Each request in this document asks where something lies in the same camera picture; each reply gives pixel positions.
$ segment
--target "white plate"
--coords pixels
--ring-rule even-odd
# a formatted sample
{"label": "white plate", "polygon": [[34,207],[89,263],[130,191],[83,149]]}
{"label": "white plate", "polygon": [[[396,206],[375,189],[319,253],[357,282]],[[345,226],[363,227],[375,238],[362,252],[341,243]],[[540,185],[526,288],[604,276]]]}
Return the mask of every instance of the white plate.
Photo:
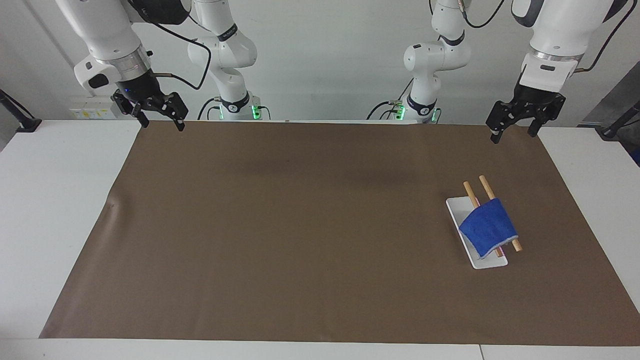
{"label": "white plate", "polygon": [[480,255],[478,255],[476,248],[474,248],[471,241],[469,241],[469,239],[460,231],[460,224],[462,224],[462,221],[464,221],[467,216],[471,214],[471,211],[474,210],[474,205],[471,203],[469,197],[451,197],[447,199],[447,207],[449,208],[449,213],[451,214],[453,223],[456,225],[462,244],[465,246],[465,250],[469,256],[469,261],[471,261],[471,265],[474,269],[497,268],[509,263],[506,255],[499,258],[498,255],[495,254],[495,251],[492,251],[486,258],[480,259]]}

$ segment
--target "wooden chopstick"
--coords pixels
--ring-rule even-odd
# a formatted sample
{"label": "wooden chopstick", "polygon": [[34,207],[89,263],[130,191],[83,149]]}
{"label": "wooden chopstick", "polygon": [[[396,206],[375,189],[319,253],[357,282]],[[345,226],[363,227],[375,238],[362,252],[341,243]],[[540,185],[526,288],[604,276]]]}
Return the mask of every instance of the wooden chopstick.
{"label": "wooden chopstick", "polygon": [[[484,175],[480,175],[480,182],[482,183],[482,186],[484,187],[484,190],[486,191],[487,196],[489,196],[489,199],[493,200],[495,199],[495,194],[493,193],[493,190],[491,189],[491,186],[489,186],[489,182],[486,180],[486,177]],[[522,251],[522,246],[520,245],[520,241],[518,240],[518,238],[515,238],[511,244],[513,245],[513,248],[516,249],[516,251]]]}
{"label": "wooden chopstick", "polygon": [[[479,207],[480,203],[478,203],[478,199],[474,194],[474,190],[471,189],[471,184],[469,184],[468,181],[465,181],[462,185],[465,186],[465,190],[467,191],[467,195],[469,196],[469,199],[471,200],[471,204],[473,204],[474,209]],[[495,249],[495,254],[498,255],[498,258],[501,258],[502,256],[504,256],[504,253],[502,252],[502,249],[500,247]]]}

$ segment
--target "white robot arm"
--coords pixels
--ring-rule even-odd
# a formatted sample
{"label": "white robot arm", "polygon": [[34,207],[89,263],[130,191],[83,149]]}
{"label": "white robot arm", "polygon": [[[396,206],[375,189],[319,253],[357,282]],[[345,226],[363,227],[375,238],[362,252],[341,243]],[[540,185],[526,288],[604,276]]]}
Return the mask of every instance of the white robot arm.
{"label": "white robot arm", "polygon": [[[255,44],[238,30],[229,0],[194,0],[202,26],[215,37],[202,37],[197,41],[213,53],[209,75],[220,91],[221,114],[225,120],[250,120],[260,117],[260,99],[247,91],[242,74],[236,68],[252,66],[258,51]],[[189,58],[203,69],[207,53],[201,47],[189,44]]]}
{"label": "white robot arm", "polygon": [[575,72],[591,34],[627,0],[513,0],[511,13],[522,26],[533,29],[531,50],[511,102],[497,101],[487,118],[491,139],[519,120],[532,119],[529,134],[555,120],[565,102],[559,92]]}
{"label": "white robot arm", "polygon": [[[466,7],[471,1],[465,1]],[[404,66],[413,74],[413,86],[403,100],[404,118],[424,122],[435,107],[440,90],[438,71],[466,66],[471,48],[465,39],[465,20],[458,0],[438,0],[431,26],[440,34],[436,42],[415,44],[404,53]]]}
{"label": "white robot arm", "polygon": [[156,111],[171,118],[182,131],[188,110],[177,92],[165,95],[161,91],[151,70],[150,53],[131,28],[130,21],[136,19],[130,18],[135,11],[129,2],[158,24],[180,24],[189,15],[191,0],[56,2],[89,49],[89,56],[74,67],[78,82],[88,90],[115,83],[118,90],[112,98],[122,113],[133,115],[147,127],[142,110]]}

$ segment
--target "blue cloth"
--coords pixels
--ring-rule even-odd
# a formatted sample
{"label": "blue cloth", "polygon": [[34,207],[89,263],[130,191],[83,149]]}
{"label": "blue cloth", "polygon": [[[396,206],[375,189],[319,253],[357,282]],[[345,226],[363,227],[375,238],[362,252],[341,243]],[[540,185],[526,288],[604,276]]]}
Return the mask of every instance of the blue cloth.
{"label": "blue cloth", "polygon": [[636,164],[640,165],[640,149],[632,152],[631,158],[636,162]]}
{"label": "blue cloth", "polygon": [[460,224],[460,231],[471,241],[481,259],[518,237],[500,199],[490,200],[473,210]]}

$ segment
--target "black cable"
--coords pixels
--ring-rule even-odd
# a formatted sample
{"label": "black cable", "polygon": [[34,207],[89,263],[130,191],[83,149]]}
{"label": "black cable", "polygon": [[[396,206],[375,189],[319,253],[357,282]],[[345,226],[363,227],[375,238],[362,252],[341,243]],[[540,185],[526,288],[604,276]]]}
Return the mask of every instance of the black cable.
{"label": "black cable", "polygon": [[25,108],[18,100],[14,99],[13,97],[11,97],[11,95],[7,94],[6,92],[4,93],[4,96],[6,96],[7,99],[11,100],[11,102],[14,103],[17,107],[22,109],[22,111],[27,113],[27,115],[29,115],[32,119],[35,119],[35,116],[33,116],[33,114],[31,114],[31,112],[27,110],[27,108]]}
{"label": "black cable", "polygon": [[192,39],[188,39],[188,38],[186,38],[186,37],[184,37],[184,36],[182,36],[182,35],[180,35],[180,34],[178,34],[178,33],[175,33],[175,32],[173,32],[173,31],[171,31],[171,30],[167,29],[166,27],[164,27],[164,26],[162,26],[162,25],[158,24],[158,23],[157,23],[157,22],[155,22],[155,21],[151,21],[151,19],[149,19],[149,17],[147,17],[147,16],[145,15],[145,12],[144,12],[143,10],[138,9],[138,8],[136,7],[136,5],[133,3],[133,0],[128,0],[128,2],[129,2],[129,4],[130,4],[134,9],[136,9],[136,11],[138,12],[138,14],[140,14],[140,17],[141,17],[144,21],[148,22],[148,23],[149,23],[149,24],[151,24],[151,25],[154,25],[155,27],[159,28],[160,30],[162,30],[162,31],[164,31],[164,32],[166,32],[166,33],[169,33],[169,34],[171,34],[171,35],[173,35],[173,36],[175,36],[175,37],[177,37],[177,38],[179,38],[179,39],[181,39],[181,40],[183,40],[183,41],[186,41],[186,42],[189,42],[189,43],[191,43],[191,44],[194,44],[194,45],[200,46],[201,48],[205,49],[205,50],[209,53],[209,59],[207,60],[207,66],[205,66],[205,68],[204,68],[204,73],[202,74],[202,79],[200,80],[200,84],[198,84],[198,86],[195,86],[195,85],[191,84],[189,81],[186,81],[185,79],[182,79],[182,78],[181,78],[181,77],[179,77],[178,75],[174,75],[174,74],[170,74],[171,76],[156,76],[156,77],[158,77],[158,78],[175,78],[175,79],[181,80],[183,83],[185,83],[185,84],[189,85],[189,86],[190,86],[191,88],[193,88],[194,90],[199,90],[199,89],[201,89],[201,88],[202,88],[202,84],[204,84],[204,81],[207,79],[207,71],[209,71],[209,65],[211,64],[211,58],[212,58],[211,50],[210,50],[207,46],[205,46],[204,44],[201,44],[201,43],[199,43],[199,42],[197,42],[197,41],[194,41],[194,40],[192,40]]}
{"label": "black cable", "polygon": [[402,91],[402,93],[398,97],[397,101],[400,101],[402,99],[402,96],[404,96],[404,93],[407,91],[407,89],[409,89],[409,86],[411,86],[412,83],[413,83],[413,78],[411,78],[411,80],[409,80],[409,83],[404,87],[404,90]]}
{"label": "black cable", "polygon": [[378,119],[378,120],[382,120],[382,118],[383,118],[386,114],[389,114],[389,115],[391,116],[391,113],[393,113],[393,112],[394,112],[394,110],[393,110],[393,109],[391,109],[391,110],[387,110],[387,111],[383,112],[383,113],[382,113],[382,115],[380,115],[380,119]]}
{"label": "black cable", "polygon": [[200,118],[202,117],[202,113],[204,112],[204,110],[207,108],[207,105],[209,105],[212,101],[215,101],[218,97],[212,97],[211,99],[207,100],[207,102],[204,103],[204,105],[202,105],[202,109],[200,109],[200,112],[198,113],[198,120],[200,120]]}
{"label": "black cable", "polygon": [[369,113],[369,115],[367,116],[367,120],[371,119],[371,115],[373,115],[374,112],[376,112],[376,110],[380,109],[380,107],[384,106],[384,105],[391,105],[389,104],[389,101],[384,101],[379,103],[378,105],[376,105],[373,110],[371,110],[371,112]]}
{"label": "black cable", "polygon": [[269,114],[269,120],[271,120],[271,110],[269,110],[266,106],[258,106],[258,109],[267,109],[267,114]]}
{"label": "black cable", "polygon": [[191,13],[189,13],[189,19],[191,19],[191,21],[193,21],[193,23],[194,23],[194,24],[196,24],[200,29],[203,29],[203,30],[206,30],[206,31],[208,31],[208,32],[211,32],[211,30],[209,30],[209,29],[205,28],[205,27],[204,27],[204,26],[202,26],[198,21],[196,21],[196,19],[194,19],[194,18],[191,16]]}
{"label": "black cable", "polygon": [[474,29],[483,28],[483,27],[487,26],[491,22],[491,20],[493,20],[493,18],[496,16],[496,14],[498,14],[498,11],[500,11],[500,8],[502,8],[502,4],[504,4],[504,0],[500,0],[500,3],[498,4],[498,7],[495,9],[495,11],[491,15],[491,17],[487,21],[485,21],[484,24],[482,24],[482,25],[473,25],[471,22],[469,22],[469,19],[467,18],[467,11],[466,10],[462,11],[462,17],[465,19],[467,24],[469,26],[471,26],[472,28],[474,28]]}
{"label": "black cable", "polygon": [[631,7],[629,8],[629,11],[627,11],[627,13],[625,14],[625,16],[620,20],[620,22],[618,23],[618,25],[616,25],[615,28],[613,28],[613,30],[611,31],[611,34],[609,34],[609,37],[607,37],[607,40],[604,42],[604,44],[602,44],[602,47],[600,48],[600,51],[598,52],[598,55],[596,55],[596,58],[593,60],[593,63],[591,64],[590,67],[588,68],[579,68],[579,69],[575,69],[575,72],[587,72],[587,71],[591,71],[593,70],[593,68],[596,66],[596,64],[598,63],[598,60],[600,59],[600,57],[602,56],[602,53],[604,53],[604,49],[606,49],[607,45],[609,45],[609,42],[611,41],[611,39],[613,38],[613,35],[616,34],[616,31],[618,29],[620,29],[620,26],[622,26],[622,24],[624,24],[624,22],[627,20],[627,18],[629,18],[629,15],[631,15],[631,13],[634,11],[634,9],[636,8],[636,5],[638,4],[638,0],[633,0],[633,3],[631,4]]}
{"label": "black cable", "polygon": [[213,109],[220,110],[219,106],[212,106],[207,110],[207,120],[209,120],[209,112]]}

